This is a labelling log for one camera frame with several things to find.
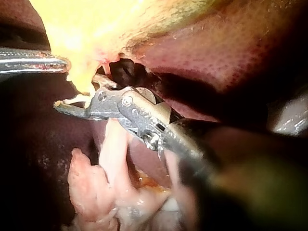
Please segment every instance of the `silver forceps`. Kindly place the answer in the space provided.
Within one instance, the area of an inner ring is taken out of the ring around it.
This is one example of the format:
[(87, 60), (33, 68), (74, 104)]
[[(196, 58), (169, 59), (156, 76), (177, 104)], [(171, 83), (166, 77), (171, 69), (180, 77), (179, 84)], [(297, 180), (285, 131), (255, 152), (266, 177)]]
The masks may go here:
[(93, 82), (99, 85), (89, 107), (81, 108), (64, 101), (54, 102), (60, 113), (88, 120), (117, 118), (121, 126), (156, 151), (165, 162), (165, 150), (192, 164), (195, 174), (204, 172), (203, 157), (210, 153), (203, 143), (197, 142), (185, 127), (183, 118), (166, 102), (147, 88), (120, 87), (107, 76), (96, 75)]
[(68, 59), (50, 51), (0, 47), (0, 74), (65, 73), (70, 67)]
[[(87, 120), (117, 118), (124, 129), (153, 151), (157, 151), (158, 138), (164, 131), (163, 127), (170, 123), (172, 112), (177, 119), (181, 118), (147, 88), (122, 88), (104, 75), (95, 75), (93, 82), (97, 83), (99, 88), (89, 107), (81, 108), (57, 101), (53, 105), (54, 109)], [(139, 104), (138, 108), (132, 107), (133, 101)]]

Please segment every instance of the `metal instrument jaw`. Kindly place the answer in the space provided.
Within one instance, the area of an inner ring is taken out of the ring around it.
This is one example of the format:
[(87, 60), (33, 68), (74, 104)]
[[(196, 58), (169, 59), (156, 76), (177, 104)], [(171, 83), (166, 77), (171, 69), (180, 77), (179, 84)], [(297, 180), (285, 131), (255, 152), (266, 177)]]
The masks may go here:
[(70, 67), (67, 59), (50, 51), (0, 47), (0, 74), (65, 73)]
[(96, 75), (93, 82), (99, 88), (89, 107), (80, 108), (57, 101), (54, 108), (60, 113), (88, 120), (117, 118), (123, 128), (153, 151), (158, 151), (158, 140), (166, 125), (181, 118), (146, 88), (121, 88), (103, 75)]

